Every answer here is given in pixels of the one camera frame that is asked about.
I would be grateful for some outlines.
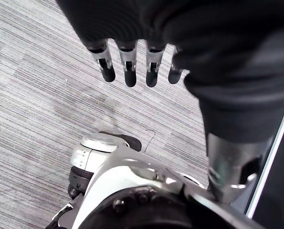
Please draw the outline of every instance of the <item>wire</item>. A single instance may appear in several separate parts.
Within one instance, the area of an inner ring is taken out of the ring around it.
[[[151,141],[152,141],[153,138],[156,136],[156,131],[154,131],[154,130],[146,130],[146,131],[153,131],[154,135],[152,136],[151,140],[150,140],[149,143],[147,144],[147,146],[146,146],[144,152],[146,152],[146,150],[147,150],[148,146],[150,145]]]

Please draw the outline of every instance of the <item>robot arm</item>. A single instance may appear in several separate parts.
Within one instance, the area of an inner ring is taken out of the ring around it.
[[[190,70],[184,83],[203,114],[211,190],[231,202],[255,178],[284,114],[284,2],[57,2],[108,82],[115,76],[107,38],[118,43],[129,86],[136,59],[127,45],[147,40],[149,86],[165,44],[177,46],[172,66]]]

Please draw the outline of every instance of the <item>black sleeve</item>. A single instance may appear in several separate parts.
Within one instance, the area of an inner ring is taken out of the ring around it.
[[[284,1],[162,0],[152,9],[143,23],[182,50],[174,63],[190,70],[184,83],[206,133],[271,137],[284,114]]]

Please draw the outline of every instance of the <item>screw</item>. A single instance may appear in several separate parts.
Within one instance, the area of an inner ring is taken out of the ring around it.
[[[138,194],[138,201],[140,204],[147,204],[148,203],[148,196],[145,193]]]
[[[122,199],[116,199],[113,202],[112,208],[117,214],[121,214],[125,211],[125,201]]]

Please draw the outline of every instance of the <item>gray carpet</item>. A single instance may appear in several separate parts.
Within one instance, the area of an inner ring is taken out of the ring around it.
[[[0,229],[41,229],[69,200],[71,150],[99,130],[135,136],[142,151],[207,184],[198,101],[170,85],[168,46],[158,84],[128,88],[116,45],[116,80],[105,83],[52,0],[0,0]]]

